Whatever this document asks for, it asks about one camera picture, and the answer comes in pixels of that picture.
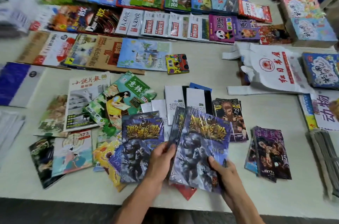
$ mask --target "white table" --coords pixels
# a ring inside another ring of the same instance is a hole
[[[274,23],[282,23],[274,3],[269,0],[251,1],[269,5]],[[0,63],[14,61],[27,42],[27,38],[0,41]],[[188,85],[190,82],[212,88],[212,98],[233,98],[227,95],[226,87],[240,85],[236,76],[237,63],[221,60],[221,53],[228,51],[229,47],[198,42],[174,42],[173,52],[187,54],[190,73],[168,76],[165,72],[146,72],[145,76],[139,77],[155,89],[158,93],[156,99],[163,99],[164,85]],[[0,170],[1,197],[120,205],[133,191],[135,185],[129,185],[118,193],[105,172],[93,172],[92,168],[68,174],[47,190],[41,187],[28,150],[28,146],[37,140],[32,133],[52,97],[66,94],[69,79],[83,76],[85,72],[48,68],[28,109],[1,107],[26,115],[26,123]],[[231,143],[229,158],[237,166],[246,191],[259,213],[339,219],[339,206],[323,199],[323,184],[304,135],[307,126],[297,96],[252,95],[238,96],[238,99],[242,102],[248,131],[256,125],[282,130],[293,178],[290,181],[278,180],[276,184],[257,178],[243,168],[249,141]],[[198,190],[186,201],[179,191],[168,185],[163,186],[162,193],[153,206],[230,212],[217,194]]]

